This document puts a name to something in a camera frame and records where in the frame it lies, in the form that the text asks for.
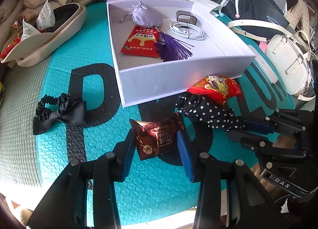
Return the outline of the beige bucket hat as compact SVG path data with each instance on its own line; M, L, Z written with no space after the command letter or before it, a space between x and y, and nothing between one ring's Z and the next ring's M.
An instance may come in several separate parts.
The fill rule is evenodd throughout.
M78 3L59 6L53 13L56 20L53 27L24 39L5 53L12 42L8 40L3 47L1 62L14 60L21 67L31 67L40 63L79 32L87 17L86 7Z

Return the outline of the green bed cover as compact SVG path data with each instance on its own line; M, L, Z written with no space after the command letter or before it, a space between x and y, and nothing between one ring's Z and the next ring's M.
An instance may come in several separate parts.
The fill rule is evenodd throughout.
M51 184L72 158L95 158L125 138L129 120L160 121L173 113L175 96L123 108L111 69L106 4L87 6L87 18L70 40L32 67L16 66L4 77L1 105L1 183L41 187ZM38 101L44 95L81 92L87 108L105 104L107 122L83 129L56 123L32 133Z

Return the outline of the pink card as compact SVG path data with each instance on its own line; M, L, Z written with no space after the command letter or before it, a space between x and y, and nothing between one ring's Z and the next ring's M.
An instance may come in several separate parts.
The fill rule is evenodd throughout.
M261 49L261 51L263 51L263 53L265 53L265 52L266 52L266 49L267 49L267 43L264 42L264 41L261 41L261 42L259 43L259 48Z

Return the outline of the white leather handbag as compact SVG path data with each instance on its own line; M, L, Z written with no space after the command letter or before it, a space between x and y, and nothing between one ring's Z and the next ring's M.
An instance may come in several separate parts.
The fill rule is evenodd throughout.
M299 30L292 34L280 25L253 19L233 20L227 23L227 27L235 33L259 42L266 41L265 37L259 37L238 28L243 26L270 28L282 33L276 34L269 40L265 54L282 79L287 93L302 101L314 99L314 96L306 96L307 89L313 81L309 64L310 40L306 32Z

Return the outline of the white cardboard storage box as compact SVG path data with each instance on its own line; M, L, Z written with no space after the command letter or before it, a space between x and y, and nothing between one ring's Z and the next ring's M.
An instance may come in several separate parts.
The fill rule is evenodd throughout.
M186 91L208 75L237 78L252 50L197 0L107 0L121 103Z

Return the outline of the dark navy sweatshirt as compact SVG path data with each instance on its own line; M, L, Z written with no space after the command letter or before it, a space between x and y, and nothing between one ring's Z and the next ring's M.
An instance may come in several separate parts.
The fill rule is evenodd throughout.
M236 12L239 12L239 19L267 21L284 28L289 26L289 21L274 0L239 0L238 10L236 10L235 1L231 0L222 8L222 13L232 20L237 20Z

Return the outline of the flat red snack packet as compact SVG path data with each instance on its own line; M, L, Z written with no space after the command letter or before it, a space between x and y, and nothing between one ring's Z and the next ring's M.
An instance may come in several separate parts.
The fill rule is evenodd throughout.
M156 28L145 28L135 25L129 38L124 43L121 53L131 56L158 58L156 44L159 41Z

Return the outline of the grey transparent earbuds case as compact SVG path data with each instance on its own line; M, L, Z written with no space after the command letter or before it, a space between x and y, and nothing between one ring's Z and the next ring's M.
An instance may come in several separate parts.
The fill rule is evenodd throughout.
M197 24L197 18L191 12L183 11L183 10L178 10L176 12L176 20L183 23L192 24L192 25Z

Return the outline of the red candy in hat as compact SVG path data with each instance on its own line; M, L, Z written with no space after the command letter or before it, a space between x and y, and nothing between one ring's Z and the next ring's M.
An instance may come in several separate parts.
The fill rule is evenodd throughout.
M21 36L15 38L9 45L7 45L7 46L5 47L5 50L1 53L0 58L1 58L1 59L4 59L4 58L12 51L12 49L13 49L17 44L20 43L20 41L21 41Z

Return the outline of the dark red candy packet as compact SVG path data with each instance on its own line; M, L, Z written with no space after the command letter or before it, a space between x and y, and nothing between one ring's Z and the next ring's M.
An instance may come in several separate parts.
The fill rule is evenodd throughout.
M140 160L155 158L177 149L177 132L184 126L178 113L158 121L142 123L130 119Z

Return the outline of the lavender tasselled sachet pouch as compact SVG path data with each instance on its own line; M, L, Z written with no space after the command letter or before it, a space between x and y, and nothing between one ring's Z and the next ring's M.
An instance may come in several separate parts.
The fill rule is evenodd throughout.
M163 62L183 60L192 56L192 52L189 50L190 44L178 40L161 30L163 19L155 9L144 5L142 2L138 2L132 8L133 11L130 15L135 25L158 30L160 36L156 46L159 58Z

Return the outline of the black bow hair scrunchie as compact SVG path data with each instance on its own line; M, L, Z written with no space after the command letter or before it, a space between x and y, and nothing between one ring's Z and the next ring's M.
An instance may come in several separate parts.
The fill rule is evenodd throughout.
M82 98L71 99L70 94L61 93L59 97L44 95L37 104L33 117L33 135L41 135L56 123L81 125L86 122L86 101Z

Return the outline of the white triangular snack packet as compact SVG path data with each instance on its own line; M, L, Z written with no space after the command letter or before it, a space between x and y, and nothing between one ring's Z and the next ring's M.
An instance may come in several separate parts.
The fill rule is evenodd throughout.
M51 4L48 0L44 3L37 19L36 19L37 29L39 31L46 30L55 26L55 15Z
M31 24L27 23L25 20L23 20L23 33L21 35L21 40L23 41L31 36L40 34L40 32Z

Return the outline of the polka dot hair scrunchie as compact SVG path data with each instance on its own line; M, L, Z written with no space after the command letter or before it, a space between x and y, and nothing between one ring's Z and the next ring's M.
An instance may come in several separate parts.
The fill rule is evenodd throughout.
M206 123L208 128L220 128L226 133L233 129L246 130L232 109L226 109L206 97L184 93L175 101L175 106L180 114L191 121Z

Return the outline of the red gold snack packet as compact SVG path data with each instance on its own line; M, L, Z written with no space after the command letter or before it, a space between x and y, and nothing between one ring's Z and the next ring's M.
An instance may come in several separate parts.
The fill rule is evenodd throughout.
M243 94L235 80L217 75L208 75L187 89L189 93L197 94L224 105L232 97L242 98Z

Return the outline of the teal bubble mailer mat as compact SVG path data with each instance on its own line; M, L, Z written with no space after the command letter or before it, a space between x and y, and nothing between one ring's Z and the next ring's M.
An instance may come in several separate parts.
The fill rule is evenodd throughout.
M178 94L122 108L111 56L106 3L89 5L86 9L82 29L50 58L39 98L45 94L58 97L70 89L71 95L82 95L88 110L99 107L106 110L93 114L97 121L88 127L67 127L58 122L35 137L44 193L69 160L91 161L113 150L130 130L129 119L161 121L175 112ZM263 118L275 108L294 108L292 97L286 94L280 81L272 85L255 62L236 82L244 96L227 102L236 115ZM231 142L221 129L192 125L186 118L183 123L191 140L207 143L208 147L212 144L210 153L219 160L232 162L242 157L249 167L257 163L253 152ZM135 152L129 176L123 183L115 183L122 226L150 222L195 206L199 183L190 183L177 161L176 157L140 161Z

